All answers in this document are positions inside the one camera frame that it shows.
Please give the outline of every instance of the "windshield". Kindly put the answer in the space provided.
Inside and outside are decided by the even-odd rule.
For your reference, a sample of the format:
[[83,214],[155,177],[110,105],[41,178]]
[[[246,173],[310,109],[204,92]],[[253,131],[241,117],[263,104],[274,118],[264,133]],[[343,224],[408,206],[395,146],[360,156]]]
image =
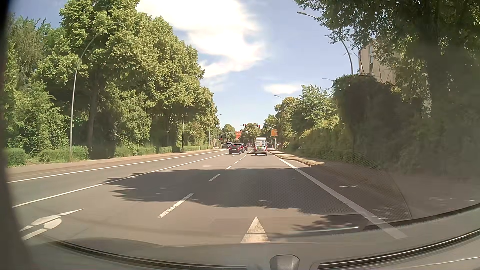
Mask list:
[[329,243],[330,261],[466,233],[414,225],[480,200],[479,11],[16,0],[0,141],[17,231],[132,257],[109,241],[176,247],[152,253],[179,263],[202,261],[193,246]]

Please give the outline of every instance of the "dark red car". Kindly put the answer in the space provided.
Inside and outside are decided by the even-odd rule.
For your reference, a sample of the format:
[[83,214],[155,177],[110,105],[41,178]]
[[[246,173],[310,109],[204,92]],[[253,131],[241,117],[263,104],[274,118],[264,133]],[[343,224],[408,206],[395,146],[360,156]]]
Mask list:
[[244,150],[243,150],[243,145],[242,144],[232,144],[228,148],[228,153],[229,154],[232,154],[232,153],[241,154],[243,152],[244,152]]

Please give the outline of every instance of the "silver car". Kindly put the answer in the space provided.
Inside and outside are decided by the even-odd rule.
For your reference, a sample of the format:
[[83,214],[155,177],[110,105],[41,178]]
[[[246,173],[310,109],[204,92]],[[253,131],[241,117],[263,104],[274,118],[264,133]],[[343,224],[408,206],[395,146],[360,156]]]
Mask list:
[[255,145],[253,150],[255,155],[267,155],[267,146],[266,145]]

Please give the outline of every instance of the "asphalt road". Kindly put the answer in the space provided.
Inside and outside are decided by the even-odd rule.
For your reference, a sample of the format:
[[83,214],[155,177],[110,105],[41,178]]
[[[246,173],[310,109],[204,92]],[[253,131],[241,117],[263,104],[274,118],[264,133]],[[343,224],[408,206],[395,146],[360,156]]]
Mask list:
[[403,237],[324,186],[321,176],[302,173],[306,165],[255,156],[252,148],[126,164],[42,172],[26,181],[13,176],[9,180],[18,182],[9,187],[24,239],[110,237],[166,246],[305,242],[305,235],[353,232],[368,223]]

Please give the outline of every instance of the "blue sky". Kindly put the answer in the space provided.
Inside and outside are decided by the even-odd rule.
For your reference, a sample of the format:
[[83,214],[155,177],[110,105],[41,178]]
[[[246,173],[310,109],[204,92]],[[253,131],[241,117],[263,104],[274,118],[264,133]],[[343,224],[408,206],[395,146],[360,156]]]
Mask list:
[[[58,26],[66,2],[14,0],[11,10]],[[199,50],[202,85],[214,92],[222,126],[238,130],[244,123],[263,123],[282,101],[274,95],[298,96],[308,84],[327,88],[331,81],[322,78],[350,73],[343,46],[330,44],[328,29],[297,14],[302,10],[293,0],[141,0],[137,10],[163,16]],[[354,55],[352,60],[356,70]],[[232,104],[232,97],[238,103]]]

